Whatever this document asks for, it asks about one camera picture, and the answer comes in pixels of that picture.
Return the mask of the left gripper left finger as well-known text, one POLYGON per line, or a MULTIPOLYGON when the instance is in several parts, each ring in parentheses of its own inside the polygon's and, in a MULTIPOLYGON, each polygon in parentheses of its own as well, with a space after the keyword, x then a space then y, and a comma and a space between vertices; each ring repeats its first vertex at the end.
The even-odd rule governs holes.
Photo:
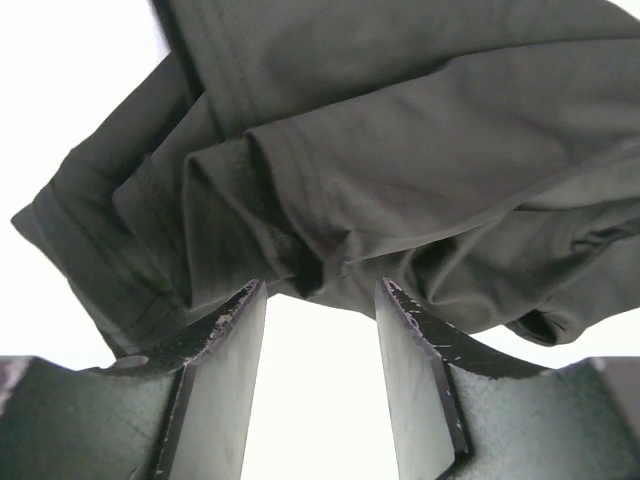
POLYGON ((267 292, 251 281, 217 310, 113 366, 1 360, 5 479, 237 479, 267 292))

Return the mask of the black t-shirt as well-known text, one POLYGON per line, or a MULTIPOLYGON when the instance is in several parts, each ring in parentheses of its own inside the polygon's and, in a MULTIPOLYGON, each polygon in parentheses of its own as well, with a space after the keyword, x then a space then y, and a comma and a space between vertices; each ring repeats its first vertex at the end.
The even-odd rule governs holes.
POLYGON ((555 346, 639 305, 639 22, 608 1, 161 1, 170 54, 12 220, 112 351, 251 280, 555 346))

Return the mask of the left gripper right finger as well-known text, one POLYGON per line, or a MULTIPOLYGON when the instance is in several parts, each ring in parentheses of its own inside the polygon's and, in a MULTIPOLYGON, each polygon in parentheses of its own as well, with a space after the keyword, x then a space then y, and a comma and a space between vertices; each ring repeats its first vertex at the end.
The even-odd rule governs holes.
POLYGON ((635 479, 639 361, 548 369, 434 317, 394 282, 375 291, 403 479, 635 479))

